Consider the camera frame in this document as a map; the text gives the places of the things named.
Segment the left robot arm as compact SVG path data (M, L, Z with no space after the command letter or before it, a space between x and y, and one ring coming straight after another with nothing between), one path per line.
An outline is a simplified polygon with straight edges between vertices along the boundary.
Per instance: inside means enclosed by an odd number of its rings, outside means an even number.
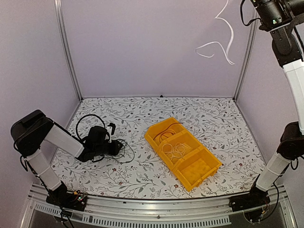
M65 184L51 168L50 163L41 151L41 145L47 142L73 156L80 162L96 162L105 155L116 156L123 148L119 140L112 139L115 124L93 126L84 138L79 134L73 136L52 119L46 117L41 110L35 110L15 122L10 134L14 141L14 149L18 151L26 165L52 192L52 198L60 206L67 206L71 197Z

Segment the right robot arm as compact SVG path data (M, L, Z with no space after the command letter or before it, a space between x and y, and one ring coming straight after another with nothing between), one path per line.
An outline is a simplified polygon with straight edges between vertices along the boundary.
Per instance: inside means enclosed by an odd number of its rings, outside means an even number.
M254 0L252 4L260 16L260 29L272 36L272 50L289 83L298 115L297 122L285 127L277 151L255 182L256 189L246 195L247 205L256 207L264 199L263 191L269 190L291 161L304 154L304 45L296 32L296 26L304 22L304 2Z

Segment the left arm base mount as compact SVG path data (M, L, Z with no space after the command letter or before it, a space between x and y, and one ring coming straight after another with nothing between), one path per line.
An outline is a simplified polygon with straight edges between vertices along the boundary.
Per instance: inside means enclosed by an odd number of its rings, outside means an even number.
M48 187L46 187L46 190L48 192L46 202L49 204L77 211L84 211L86 208L88 196L86 192L80 190L69 191L63 182L54 190Z

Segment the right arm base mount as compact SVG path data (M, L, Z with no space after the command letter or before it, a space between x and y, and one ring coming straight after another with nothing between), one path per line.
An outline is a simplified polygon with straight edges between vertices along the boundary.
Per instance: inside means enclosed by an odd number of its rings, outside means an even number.
M235 212L267 205L268 203L270 203L268 191L262 191L258 189L254 184L251 187L249 193L230 197L228 205L232 209L232 211ZM265 212L265 209L259 208L256 210L245 212L244 215L247 221L256 223L263 218L263 214Z

